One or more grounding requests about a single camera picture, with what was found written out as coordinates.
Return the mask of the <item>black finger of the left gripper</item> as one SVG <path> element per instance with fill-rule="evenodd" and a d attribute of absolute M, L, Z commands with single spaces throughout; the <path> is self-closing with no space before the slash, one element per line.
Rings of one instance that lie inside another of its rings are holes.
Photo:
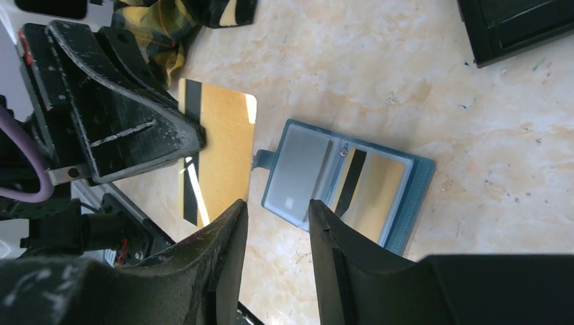
<path fill-rule="evenodd" d="M 113 182 L 201 151 L 199 122 L 132 83 L 101 48 L 97 32 L 59 20 L 47 25 L 92 180 Z"/>

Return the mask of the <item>blue card holder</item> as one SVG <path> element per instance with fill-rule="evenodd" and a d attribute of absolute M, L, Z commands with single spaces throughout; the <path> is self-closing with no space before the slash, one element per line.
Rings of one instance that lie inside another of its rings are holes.
<path fill-rule="evenodd" d="M 269 171 L 262 206 L 293 226 L 308 230 L 309 202 L 319 200 L 349 227 L 400 255 L 436 164 L 290 119 L 278 148 L 259 150 L 252 167 Z"/>

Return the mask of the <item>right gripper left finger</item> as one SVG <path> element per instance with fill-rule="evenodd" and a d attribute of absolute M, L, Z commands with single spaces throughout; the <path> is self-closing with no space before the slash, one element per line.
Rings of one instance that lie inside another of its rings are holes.
<path fill-rule="evenodd" d="M 248 232 L 235 201 L 133 266 L 72 257 L 1 262 L 2 324 L 234 324 Z"/>

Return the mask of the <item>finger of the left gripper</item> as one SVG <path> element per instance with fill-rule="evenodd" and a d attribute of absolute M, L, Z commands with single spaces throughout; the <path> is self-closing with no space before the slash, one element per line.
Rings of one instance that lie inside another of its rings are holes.
<path fill-rule="evenodd" d="M 152 74 L 133 33 L 121 28 L 103 26 L 96 33 L 96 38 L 114 66 L 132 83 L 168 107 L 178 107 L 177 101 Z"/>

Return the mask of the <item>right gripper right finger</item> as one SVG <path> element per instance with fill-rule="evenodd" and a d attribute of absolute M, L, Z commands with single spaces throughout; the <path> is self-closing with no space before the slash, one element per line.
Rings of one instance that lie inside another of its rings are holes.
<path fill-rule="evenodd" d="M 572 255 L 410 261 L 309 203 L 322 324 L 572 324 Z"/>

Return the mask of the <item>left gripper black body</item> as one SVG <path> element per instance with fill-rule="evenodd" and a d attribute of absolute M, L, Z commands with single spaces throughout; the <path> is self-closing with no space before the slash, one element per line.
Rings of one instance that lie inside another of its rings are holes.
<path fill-rule="evenodd" d="M 47 25 L 26 23 L 16 33 L 20 73 L 32 102 L 32 113 L 24 120 L 14 117 L 5 96 L 1 97 L 1 124 L 9 123 L 28 138 L 28 149 L 43 165 L 40 180 L 33 164 L 13 139 L 1 132 L 1 189 L 19 195 L 39 192 L 50 196 L 41 202 L 23 202 L 1 196 L 1 219 L 40 219 L 68 209 L 70 182 L 85 179 L 93 184 L 79 135 L 74 129 L 70 97 L 49 40 Z"/>

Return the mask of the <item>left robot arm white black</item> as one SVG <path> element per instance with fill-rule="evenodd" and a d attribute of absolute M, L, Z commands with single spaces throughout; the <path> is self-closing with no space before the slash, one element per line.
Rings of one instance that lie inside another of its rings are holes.
<path fill-rule="evenodd" d="M 87 1 L 2 1 L 32 114 L 1 101 L 1 219 L 27 219 L 25 256 L 111 250 L 134 264 L 173 241 L 113 182 L 199 153 L 197 116 L 154 78 L 133 33 L 87 19 Z"/>

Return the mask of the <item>gold card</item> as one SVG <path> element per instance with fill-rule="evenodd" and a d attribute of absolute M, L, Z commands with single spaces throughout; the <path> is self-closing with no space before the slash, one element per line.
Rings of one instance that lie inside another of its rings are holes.
<path fill-rule="evenodd" d="M 179 110 L 204 128 L 205 146 L 184 158 L 178 211 L 197 228 L 234 201 L 247 200 L 257 120 L 254 95 L 180 79 Z"/>
<path fill-rule="evenodd" d="M 411 169 L 405 159 L 375 150 L 343 150 L 344 163 L 330 208 L 347 226 L 382 245 Z"/>

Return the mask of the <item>black card box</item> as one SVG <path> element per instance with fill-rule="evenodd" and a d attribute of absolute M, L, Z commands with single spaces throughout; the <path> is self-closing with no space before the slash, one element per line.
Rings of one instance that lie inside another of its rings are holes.
<path fill-rule="evenodd" d="M 573 2 L 458 0 L 477 68 L 573 34 Z"/>

